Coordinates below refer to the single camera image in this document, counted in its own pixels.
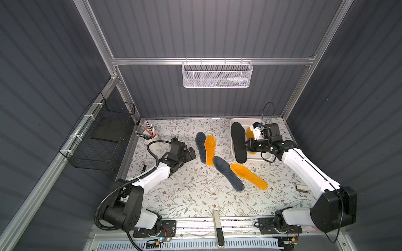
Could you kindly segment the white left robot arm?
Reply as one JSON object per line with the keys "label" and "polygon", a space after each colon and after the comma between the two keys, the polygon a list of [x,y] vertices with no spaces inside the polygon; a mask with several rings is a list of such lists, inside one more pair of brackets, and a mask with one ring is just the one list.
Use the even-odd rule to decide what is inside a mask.
{"label": "white left robot arm", "polygon": [[[157,157],[151,150],[156,143],[167,143],[170,151]],[[94,223],[104,231],[134,230],[156,235],[162,228],[162,216],[142,207],[143,197],[161,181],[171,177],[185,163],[196,159],[195,150],[173,138],[170,141],[156,140],[147,144],[147,151],[156,164],[142,174],[128,180],[118,179],[112,191],[95,210]]]}

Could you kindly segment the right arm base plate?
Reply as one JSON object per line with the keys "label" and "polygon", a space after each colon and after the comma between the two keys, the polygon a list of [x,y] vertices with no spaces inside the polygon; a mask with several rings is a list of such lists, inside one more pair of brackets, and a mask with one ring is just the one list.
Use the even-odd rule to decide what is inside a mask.
{"label": "right arm base plate", "polygon": [[296,235],[303,232],[300,225],[289,225],[280,217],[264,217],[258,218],[254,223],[254,227],[258,228],[261,234],[291,234]]}

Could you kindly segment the black insole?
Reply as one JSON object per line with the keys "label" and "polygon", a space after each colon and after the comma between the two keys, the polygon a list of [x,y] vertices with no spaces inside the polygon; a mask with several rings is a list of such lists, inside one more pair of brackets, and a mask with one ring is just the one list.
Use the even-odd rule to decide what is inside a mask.
{"label": "black insole", "polygon": [[238,122],[234,122],[231,125],[230,133],[235,159],[240,164],[245,163],[247,161],[247,151],[245,147],[246,132],[243,126]]}

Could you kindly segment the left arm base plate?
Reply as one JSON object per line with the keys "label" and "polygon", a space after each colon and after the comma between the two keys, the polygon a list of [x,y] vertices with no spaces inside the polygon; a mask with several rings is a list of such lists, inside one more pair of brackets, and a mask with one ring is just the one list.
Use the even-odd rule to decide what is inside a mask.
{"label": "left arm base plate", "polygon": [[175,237],[177,230],[176,220],[161,220],[151,229],[134,229],[132,236],[134,238],[149,238],[149,237]]}

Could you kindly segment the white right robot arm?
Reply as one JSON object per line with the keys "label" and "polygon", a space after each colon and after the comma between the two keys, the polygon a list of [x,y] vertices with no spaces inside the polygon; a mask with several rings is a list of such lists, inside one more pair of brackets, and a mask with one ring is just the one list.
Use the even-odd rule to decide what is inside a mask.
{"label": "white right robot arm", "polygon": [[352,225],[357,220],[357,193],[320,170],[292,140],[283,140],[277,124],[255,122],[253,137],[244,142],[248,152],[270,153],[290,167],[310,189],[316,203],[310,208],[289,207],[276,211],[274,226],[284,232],[307,225],[324,233]]}

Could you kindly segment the dark grey insole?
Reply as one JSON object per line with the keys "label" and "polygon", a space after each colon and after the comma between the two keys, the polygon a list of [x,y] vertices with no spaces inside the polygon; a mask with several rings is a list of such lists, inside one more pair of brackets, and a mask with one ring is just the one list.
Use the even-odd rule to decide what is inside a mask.
{"label": "dark grey insole", "polygon": [[198,132],[195,137],[195,143],[198,149],[200,160],[206,164],[206,149],[205,149],[206,135],[203,132]]}
{"label": "dark grey insole", "polygon": [[221,157],[213,157],[214,167],[229,181],[235,191],[241,192],[245,189],[243,182],[231,170],[229,163]]}

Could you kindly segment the yellow fleece insole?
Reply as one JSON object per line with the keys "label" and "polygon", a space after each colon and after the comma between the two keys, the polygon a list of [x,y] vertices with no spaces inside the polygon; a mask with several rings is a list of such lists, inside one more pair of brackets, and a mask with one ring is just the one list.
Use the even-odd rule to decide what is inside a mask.
{"label": "yellow fleece insole", "polygon": [[214,166],[213,158],[215,157],[215,149],[216,149],[215,137],[213,135],[207,136],[204,146],[206,150],[206,164],[208,166]]}

